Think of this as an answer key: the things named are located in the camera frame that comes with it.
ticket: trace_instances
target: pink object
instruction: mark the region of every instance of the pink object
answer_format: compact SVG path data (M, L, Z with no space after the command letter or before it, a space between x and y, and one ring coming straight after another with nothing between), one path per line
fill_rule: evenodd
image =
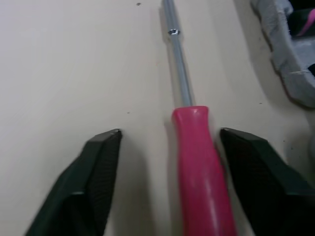
M314 22L315 22L315 9L310 11L309 16L307 18L307 22L305 23L301 32L299 32L297 36L304 35L306 33L306 31L313 25Z
M209 132L208 108L177 108L173 120L185 236L236 236L223 169Z

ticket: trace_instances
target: gray fabric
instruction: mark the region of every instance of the gray fabric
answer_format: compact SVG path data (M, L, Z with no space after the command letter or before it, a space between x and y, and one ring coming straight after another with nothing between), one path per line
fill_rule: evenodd
M293 12L288 0L252 0L262 29L272 46L272 61L288 95L315 108L315 78L308 67L315 63L315 37L291 38L286 16Z

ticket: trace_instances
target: white table surface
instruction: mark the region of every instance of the white table surface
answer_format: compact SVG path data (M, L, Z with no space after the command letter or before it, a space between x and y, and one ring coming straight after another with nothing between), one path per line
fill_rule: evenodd
M270 141L312 181L314 112L292 104L249 0L175 0L197 104L211 131ZM107 236L181 236L180 106L160 0L0 2L0 235L22 235L84 142L124 132ZM240 236L251 235L232 186Z

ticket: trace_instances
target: metal screwdriver shaft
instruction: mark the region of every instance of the metal screwdriver shaft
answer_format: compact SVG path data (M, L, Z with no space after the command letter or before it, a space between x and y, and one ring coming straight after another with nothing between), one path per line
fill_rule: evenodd
M185 68L185 63L183 59L182 47L179 39L180 29L178 20L176 17L176 11L174 2L171 0L163 0L165 17L167 22L167 33L170 35L172 42L173 53L177 66L177 73L179 77L182 101L185 107L192 106L192 99L189 89L189 82L187 77L187 72Z

